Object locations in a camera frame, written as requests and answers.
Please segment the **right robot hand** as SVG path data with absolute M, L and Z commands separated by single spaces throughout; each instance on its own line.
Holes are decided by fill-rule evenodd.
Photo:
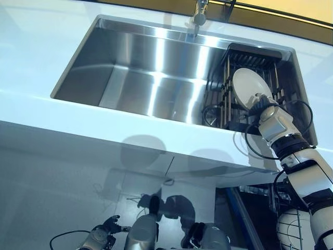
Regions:
M 264 94 L 260 95 L 259 100 L 254 103 L 254 105 L 249 109 L 247 116 L 254 117 L 256 121 L 260 119 L 261 114 L 269 107 L 279 106 L 276 102 L 269 96 Z

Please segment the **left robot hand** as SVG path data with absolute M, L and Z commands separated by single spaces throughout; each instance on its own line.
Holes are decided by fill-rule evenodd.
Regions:
M 131 226 L 120 226 L 117 224 L 120 219 L 120 215 L 113 215 L 109 217 L 103 224 L 97 226 L 98 229 L 101 229 L 106 232 L 106 245 L 103 249 L 112 249 L 114 246 L 116 239 L 113 236 L 114 234 L 124 232 L 129 233 Z

